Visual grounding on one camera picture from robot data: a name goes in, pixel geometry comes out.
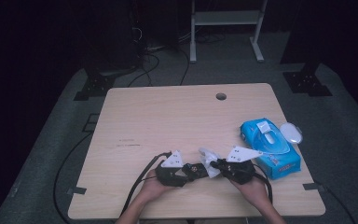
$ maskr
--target tabletop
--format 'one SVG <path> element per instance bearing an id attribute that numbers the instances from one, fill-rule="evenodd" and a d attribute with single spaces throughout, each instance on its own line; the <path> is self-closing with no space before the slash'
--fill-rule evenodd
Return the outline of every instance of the tabletop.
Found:
<path id="1" fill-rule="evenodd" d="M 184 163 L 198 163 L 199 148 L 203 147 L 225 158 L 233 146 L 248 147 L 240 137 L 240 126 L 260 118 L 268 118 L 278 127 L 286 122 L 273 89 L 266 83 L 110 90 L 77 182 L 86 192 L 74 194 L 68 216 L 118 218 L 133 183 L 155 156 L 180 150 Z M 295 149 L 302 157 L 298 146 Z M 304 190 L 303 184 L 313 183 L 304 158 L 300 172 L 270 182 L 274 206 L 281 215 L 324 213 L 319 192 Z M 218 176 L 162 195 L 140 218 L 258 216 L 240 192 Z"/>

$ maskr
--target dark background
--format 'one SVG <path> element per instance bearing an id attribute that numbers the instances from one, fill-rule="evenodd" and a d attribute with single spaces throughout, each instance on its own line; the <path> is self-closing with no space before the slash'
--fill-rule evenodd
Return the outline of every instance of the dark background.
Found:
<path id="1" fill-rule="evenodd" d="M 121 17 L 98 13 L 103 4 L 113 2 L 117 8 L 122 4 L 108 2 L 93 1 L 94 6 L 87 7 L 86 0 L 0 1 L 0 204 L 72 75 L 90 59 L 126 67 L 132 63 L 125 62 L 139 55 L 136 46 L 118 49 L 115 45 L 125 41 L 117 30 L 127 28 L 112 25 Z M 209 3 L 197 2 L 198 8 Z M 258 7 L 255 0 L 212 2 L 218 3 L 216 9 Z M 189 31 L 189 0 L 131 1 L 130 8 L 132 21 L 126 22 L 143 26 L 146 37 L 172 43 Z M 158 15 L 165 24 L 158 23 Z M 156 32 L 164 30 L 155 29 L 158 25 L 171 30 Z M 317 57 L 340 75 L 358 102 L 358 1 L 269 1 L 262 32 L 280 31 L 292 31 L 282 63 Z M 109 45 L 109 38 L 118 42 Z M 128 60 L 121 62 L 125 56 Z"/>

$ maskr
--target packaging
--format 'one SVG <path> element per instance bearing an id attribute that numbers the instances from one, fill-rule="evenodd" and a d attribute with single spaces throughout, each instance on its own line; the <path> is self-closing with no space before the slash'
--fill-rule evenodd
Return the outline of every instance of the packaging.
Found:
<path id="1" fill-rule="evenodd" d="M 241 137 L 251 148 L 263 155 L 255 161 L 266 172 L 268 178 L 278 179 L 301 170 L 301 157 L 292 143 L 299 143 L 302 135 L 296 126 L 283 124 L 284 134 L 268 119 L 254 119 L 241 125 Z M 290 143 L 285 136 L 290 136 Z"/>

